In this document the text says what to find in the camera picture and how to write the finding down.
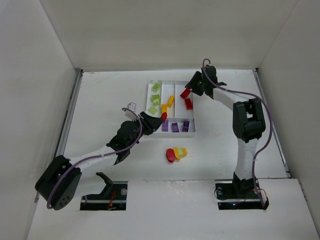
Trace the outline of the red long brick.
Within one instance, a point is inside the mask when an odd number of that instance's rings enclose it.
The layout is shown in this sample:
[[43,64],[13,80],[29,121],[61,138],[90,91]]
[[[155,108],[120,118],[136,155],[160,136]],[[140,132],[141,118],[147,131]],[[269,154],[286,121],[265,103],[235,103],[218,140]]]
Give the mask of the red long brick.
[[191,93],[191,90],[188,88],[185,88],[184,91],[180,94],[180,97],[183,99],[186,99]]

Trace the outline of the red rectangular brick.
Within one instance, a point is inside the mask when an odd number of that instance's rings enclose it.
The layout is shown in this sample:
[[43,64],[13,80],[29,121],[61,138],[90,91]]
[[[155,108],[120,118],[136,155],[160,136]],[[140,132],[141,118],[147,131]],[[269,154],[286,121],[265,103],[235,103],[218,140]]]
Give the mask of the red rectangular brick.
[[184,103],[185,103],[185,108],[187,110],[192,110],[193,109],[193,103],[192,103],[192,100],[190,98],[185,98],[184,99]]

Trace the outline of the purple brick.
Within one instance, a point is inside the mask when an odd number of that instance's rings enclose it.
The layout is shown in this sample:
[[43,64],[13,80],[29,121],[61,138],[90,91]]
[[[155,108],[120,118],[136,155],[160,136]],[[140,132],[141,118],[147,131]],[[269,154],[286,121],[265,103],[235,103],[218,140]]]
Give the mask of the purple brick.
[[179,133],[180,132],[177,122],[173,122],[171,124],[171,130],[172,130],[173,133]]
[[190,122],[188,120],[183,121],[182,132],[187,133],[189,131]]

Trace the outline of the yellow long brick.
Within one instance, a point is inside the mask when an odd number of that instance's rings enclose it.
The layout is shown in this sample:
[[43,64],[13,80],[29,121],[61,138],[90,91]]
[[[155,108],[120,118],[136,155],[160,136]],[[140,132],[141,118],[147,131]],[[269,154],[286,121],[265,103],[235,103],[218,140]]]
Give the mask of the yellow long brick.
[[167,101],[167,107],[168,108],[171,108],[173,103],[174,103],[174,100],[175,100],[175,96],[174,95],[171,95]]

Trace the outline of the lime green square brick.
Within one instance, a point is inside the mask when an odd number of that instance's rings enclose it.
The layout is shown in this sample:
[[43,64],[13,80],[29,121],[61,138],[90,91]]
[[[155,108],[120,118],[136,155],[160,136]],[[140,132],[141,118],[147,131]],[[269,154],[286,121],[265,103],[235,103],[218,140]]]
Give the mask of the lime green square brick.
[[151,106],[148,108],[148,113],[150,113],[154,116],[158,113],[158,109],[155,106]]
[[156,99],[160,99],[160,95],[159,94],[153,94],[151,95],[151,100],[154,101]]

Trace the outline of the lavender half-round brick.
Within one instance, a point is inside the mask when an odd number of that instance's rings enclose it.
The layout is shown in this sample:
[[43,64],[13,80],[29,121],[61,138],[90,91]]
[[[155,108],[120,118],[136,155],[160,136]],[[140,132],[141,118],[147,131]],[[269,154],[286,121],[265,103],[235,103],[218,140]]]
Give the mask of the lavender half-round brick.
[[165,120],[165,121],[162,123],[161,130],[162,130],[163,132],[168,132],[168,131],[169,131],[169,121],[168,121],[168,120]]

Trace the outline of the red butterfly-shaped brick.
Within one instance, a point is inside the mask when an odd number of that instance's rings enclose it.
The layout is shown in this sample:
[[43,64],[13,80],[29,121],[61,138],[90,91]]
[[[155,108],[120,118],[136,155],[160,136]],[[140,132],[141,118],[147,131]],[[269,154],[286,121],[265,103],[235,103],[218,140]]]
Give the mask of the red butterfly-shaped brick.
[[161,119],[162,119],[163,121],[165,121],[165,120],[167,119],[167,117],[168,117],[167,112],[164,112],[164,113],[161,114]]

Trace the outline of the yellow butterfly print brick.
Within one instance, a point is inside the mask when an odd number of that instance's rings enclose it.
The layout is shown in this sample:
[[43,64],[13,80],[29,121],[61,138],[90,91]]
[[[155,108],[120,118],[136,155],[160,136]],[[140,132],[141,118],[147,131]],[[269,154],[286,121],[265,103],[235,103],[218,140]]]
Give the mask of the yellow butterfly print brick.
[[168,113],[168,105],[167,104],[162,104],[161,105],[161,114],[164,114],[164,113]]

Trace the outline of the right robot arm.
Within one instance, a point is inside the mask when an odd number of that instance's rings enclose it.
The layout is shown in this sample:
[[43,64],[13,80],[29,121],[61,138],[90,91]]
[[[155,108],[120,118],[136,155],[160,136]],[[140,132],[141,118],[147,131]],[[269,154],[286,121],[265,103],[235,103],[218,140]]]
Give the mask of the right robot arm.
[[245,198],[257,186],[255,158],[259,139],[266,130],[261,98],[227,89],[226,85],[218,81],[214,66],[204,65],[185,86],[192,93],[205,94],[232,111],[232,130],[238,143],[237,164],[231,183],[216,184],[216,196],[222,201]]

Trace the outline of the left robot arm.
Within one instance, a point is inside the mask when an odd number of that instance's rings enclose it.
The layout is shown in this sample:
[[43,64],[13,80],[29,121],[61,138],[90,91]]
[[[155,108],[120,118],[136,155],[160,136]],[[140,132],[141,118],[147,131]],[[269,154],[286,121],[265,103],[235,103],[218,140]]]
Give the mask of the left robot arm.
[[123,162],[143,136],[158,130],[167,119],[167,114],[154,117],[141,112],[124,111],[132,116],[117,130],[116,135],[101,148],[78,157],[59,155],[53,158],[35,184],[35,190],[46,200],[46,207],[55,211],[66,207],[74,197],[97,194],[97,187],[90,187],[87,179],[96,174],[103,179],[102,194],[111,191],[113,182],[102,171],[105,167]]

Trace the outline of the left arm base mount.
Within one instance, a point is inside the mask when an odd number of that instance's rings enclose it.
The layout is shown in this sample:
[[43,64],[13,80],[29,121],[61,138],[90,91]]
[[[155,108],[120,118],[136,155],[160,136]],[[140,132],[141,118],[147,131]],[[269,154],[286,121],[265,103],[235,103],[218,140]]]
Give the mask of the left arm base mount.
[[103,189],[98,193],[81,197],[80,211],[125,211],[127,207],[128,182],[112,181],[103,172],[97,172],[103,180]]

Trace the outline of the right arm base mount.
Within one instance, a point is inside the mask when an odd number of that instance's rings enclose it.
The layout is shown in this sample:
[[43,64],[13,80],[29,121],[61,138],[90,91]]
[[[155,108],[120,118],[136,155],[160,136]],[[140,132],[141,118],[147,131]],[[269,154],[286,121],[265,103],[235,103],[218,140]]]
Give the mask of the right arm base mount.
[[236,175],[231,181],[217,181],[214,196],[219,210],[266,210],[270,205],[257,180],[239,180]]

